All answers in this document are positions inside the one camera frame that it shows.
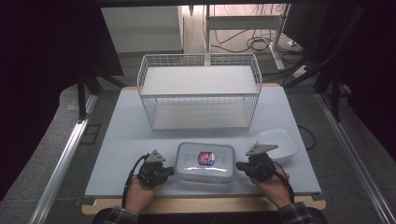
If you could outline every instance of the plastic container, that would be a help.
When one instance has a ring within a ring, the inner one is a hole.
[[[273,129],[259,133],[257,143],[278,145],[278,148],[267,152],[268,156],[276,162],[289,161],[299,149],[291,135],[283,129]]]
[[[231,146],[184,142],[175,167],[183,181],[224,185],[234,177],[235,153]]]

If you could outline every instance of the person's hand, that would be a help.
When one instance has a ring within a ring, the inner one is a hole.
[[[162,186],[163,184],[153,189],[148,189],[140,183],[136,176],[133,177],[126,196],[125,209],[139,214],[140,211],[149,205],[155,193]]]
[[[289,179],[289,174],[285,176],[282,170],[276,169],[276,171]],[[262,191],[262,194],[277,208],[282,208],[291,204],[289,192],[277,176],[273,175],[263,182],[253,178],[250,178],[250,181],[256,185]]]

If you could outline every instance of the white wire basket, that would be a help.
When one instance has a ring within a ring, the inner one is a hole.
[[[262,73],[248,53],[146,55],[137,87],[152,130],[248,129]]]

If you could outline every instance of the white bowl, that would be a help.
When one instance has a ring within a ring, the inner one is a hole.
[[[283,129],[273,129],[259,133],[257,143],[278,145],[278,148],[267,152],[268,156],[275,162],[288,161],[298,152],[298,146],[294,139]]]

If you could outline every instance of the plaid shirt cuff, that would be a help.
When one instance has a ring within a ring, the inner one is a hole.
[[[314,223],[304,203],[292,203],[277,210],[284,224]]]
[[[137,222],[138,214],[115,207],[111,211],[105,224],[133,224]]]

